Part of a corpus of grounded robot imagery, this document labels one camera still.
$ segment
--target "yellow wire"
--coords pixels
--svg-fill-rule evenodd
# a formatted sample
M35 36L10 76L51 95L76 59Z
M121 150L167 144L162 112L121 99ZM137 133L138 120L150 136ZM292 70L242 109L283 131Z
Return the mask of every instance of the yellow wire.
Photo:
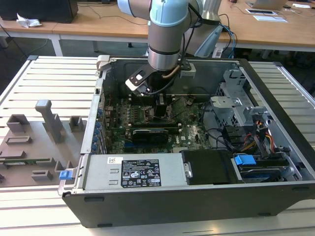
M254 145L256 145L256 142L252 142L251 144L249 144L247 147L243 148L241 151L246 151L248 149L250 149L251 147L253 147Z
M268 137L269 141L270 141L270 149L272 150L272 139L269 135L266 135L266 137Z

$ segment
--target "power supply label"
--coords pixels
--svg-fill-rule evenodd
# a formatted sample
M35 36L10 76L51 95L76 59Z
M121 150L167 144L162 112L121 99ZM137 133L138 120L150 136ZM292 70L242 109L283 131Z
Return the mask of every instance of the power supply label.
M123 188L162 186L158 160L122 161L121 186Z

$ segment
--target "motherboard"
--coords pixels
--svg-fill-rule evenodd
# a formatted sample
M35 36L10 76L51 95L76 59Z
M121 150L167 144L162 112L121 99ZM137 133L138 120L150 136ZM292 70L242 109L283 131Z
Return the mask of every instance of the motherboard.
M170 95L165 99L169 104L166 113L158 117L159 106L151 105L150 98L107 98L107 153L178 153L210 148L201 123L204 102L193 96Z

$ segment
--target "slotted metal table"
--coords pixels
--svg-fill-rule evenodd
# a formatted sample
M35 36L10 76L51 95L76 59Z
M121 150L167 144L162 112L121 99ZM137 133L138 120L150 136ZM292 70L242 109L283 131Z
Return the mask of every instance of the slotted metal table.
M315 148L315 101L282 67L269 62L251 62L306 139ZM62 120L88 118L94 92L96 58L38 57L28 60L0 96L0 142L11 114L42 120L34 107L50 99L52 111ZM252 91L254 98L260 101ZM275 217L241 218L86 229L57 194L57 186L0 188L0 235L139 236L139 235L315 235L315 200L301 201Z

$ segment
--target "blue latch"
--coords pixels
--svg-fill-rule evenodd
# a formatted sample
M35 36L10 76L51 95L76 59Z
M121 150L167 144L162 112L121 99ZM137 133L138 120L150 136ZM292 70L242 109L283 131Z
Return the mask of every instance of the blue latch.
M234 160L236 165L256 165L255 158L252 155L237 155Z
M59 174L60 180L71 180L73 171L61 171Z

